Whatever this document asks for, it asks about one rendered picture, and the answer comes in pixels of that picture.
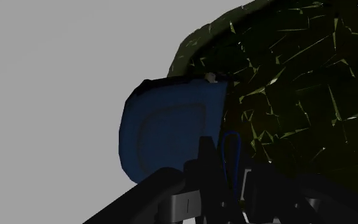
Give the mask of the dark green patterned sofa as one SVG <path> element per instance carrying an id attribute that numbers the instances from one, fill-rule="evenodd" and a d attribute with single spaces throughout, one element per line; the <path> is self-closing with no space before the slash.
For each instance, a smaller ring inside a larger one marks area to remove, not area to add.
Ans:
<path id="1" fill-rule="evenodd" d="M 252 0 L 192 32 L 170 76 L 230 79 L 223 129 L 288 176 L 358 193 L 358 0 Z"/>

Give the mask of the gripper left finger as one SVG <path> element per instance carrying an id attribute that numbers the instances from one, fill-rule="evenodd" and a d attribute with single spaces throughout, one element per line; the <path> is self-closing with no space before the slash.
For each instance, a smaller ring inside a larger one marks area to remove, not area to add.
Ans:
<path id="1" fill-rule="evenodd" d="M 163 167 L 83 224 L 245 224 L 230 192 L 211 137 L 199 139 L 198 157 L 184 170 Z"/>

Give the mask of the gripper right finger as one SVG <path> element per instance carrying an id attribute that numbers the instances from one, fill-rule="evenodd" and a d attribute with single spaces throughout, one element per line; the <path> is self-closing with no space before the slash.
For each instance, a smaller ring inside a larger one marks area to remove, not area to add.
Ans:
<path id="1" fill-rule="evenodd" d="M 255 165 L 247 173 L 253 184 L 246 199 L 252 224 L 358 224 L 358 194 L 316 174 L 295 178 L 273 164 Z"/>

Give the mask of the blue bag with loop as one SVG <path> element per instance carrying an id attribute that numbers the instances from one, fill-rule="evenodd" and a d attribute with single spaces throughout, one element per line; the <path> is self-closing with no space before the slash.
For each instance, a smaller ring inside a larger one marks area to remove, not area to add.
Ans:
<path id="1" fill-rule="evenodd" d="M 210 136 L 217 144 L 234 136 L 231 179 L 239 196 L 242 141 L 238 132 L 221 130 L 227 86 L 227 81 L 186 76 L 144 80 L 126 100 L 121 117 L 118 151 L 126 175 L 140 183 L 162 167 L 181 171 L 185 162 L 197 158 L 200 137 Z"/>

